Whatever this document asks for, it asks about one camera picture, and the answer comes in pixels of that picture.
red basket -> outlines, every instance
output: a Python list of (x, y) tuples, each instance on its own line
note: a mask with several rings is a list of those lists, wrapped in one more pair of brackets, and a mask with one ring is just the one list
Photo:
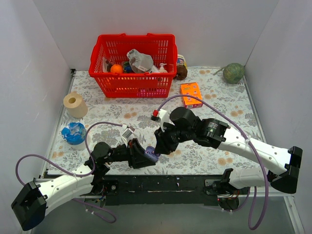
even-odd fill
[[(113, 74), (103, 72), (103, 58), (112, 63), (128, 61), (127, 53), (137, 49), (152, 56), (154, 65), (166, 63), (168, 73)], [(92, 55), (89, 74), (95, 78), (108, 98), (166, 98), (172, 79), (176, 76), (177, 49), (171, 34), (146, 36), (101, 35)]]

cardboard box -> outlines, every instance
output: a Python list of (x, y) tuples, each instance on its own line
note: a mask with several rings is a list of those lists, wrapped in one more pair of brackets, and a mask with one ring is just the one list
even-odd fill
[[(188, 94), (202, 100), (199, 85), (197, 83), (187, 83), (181, 85), (181, 94)], [(183, 97), (184, 107), (187, 109), (203, 106), (203, 103), (197, 101), (191, 97)]]

watermelon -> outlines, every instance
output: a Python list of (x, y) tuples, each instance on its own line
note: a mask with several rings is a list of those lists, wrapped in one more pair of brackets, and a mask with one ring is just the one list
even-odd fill
[(245, 74), (244, 66), (239, 63), (230, 63), (219, 69), (214, 75), (223, 70), (223, 77), (229, 84), (237, 84)]

table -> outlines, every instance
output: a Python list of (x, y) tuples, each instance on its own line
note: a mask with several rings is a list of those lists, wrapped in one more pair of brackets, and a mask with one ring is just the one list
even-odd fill
[[(226, 116), (234, 120), (250, 137), (263, 140), (258, 122), (244, 81), (239, 84), (227, 84), (222, 73), (213, 76), (218, 68), (194, 67), (188, 68), (188, 77), (185, 80), (174, 80), (169, 96), (180, 93), (180, 84), (197, 82), (203, 99)], [(88, 128), (93, 123), (108, 121), (124, 123), (133, 126), (135, 135), (143, 148), (156, 145), (154, 131), (158, 128), (156, 122), (150, 120), (151, 112), (165, 99), (163, 98), (107, 98), (96, 81), (87, 71), (77, 71), (74, 76), (71, 92), (83, 96), (89, 111), (81, 119), (70, 116), (65, 111), (60, 128), (55, 135), (50, 160), (62, 168), (72, 171), (89, 157), (87, 150), (74, 150), (67, 144), (61, 130), (70, 122), (81, 122)], [(163, 109), (169, 113), (182, 105), (182, 98), (169, 101)], [(225, 121), (218, 114), (203, 106), (192, 109), (200, 118), (217, 118)], [(90, 149), (101, 141), (111, 147), (122, 144), (120, 134), (123, 129), (112, 125), (99, 125), (90, 131), (92, 142)], [(258, 164), (230, 152), (204, 148), (192, 141), (179, 144), (177, 150), (170, 155), (162, 155), (156, 166), (142, 169), (128, 167), (128, 162), (114, 162), (110, 165), (109, 175), (209, 175), (222, 174), (226, 168), (253, 168)], [(61, 175), (63, 172), (53, 166), (48, 166), (48, 175)]]

beige paper roll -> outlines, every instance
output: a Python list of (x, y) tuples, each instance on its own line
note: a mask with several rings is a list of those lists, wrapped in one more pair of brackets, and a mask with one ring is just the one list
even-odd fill
[(63, 103), (72, 117), (82, 118), (88, 113), (86, 103), (84, 102), (82, 96), (76, 92), (66, 95)]

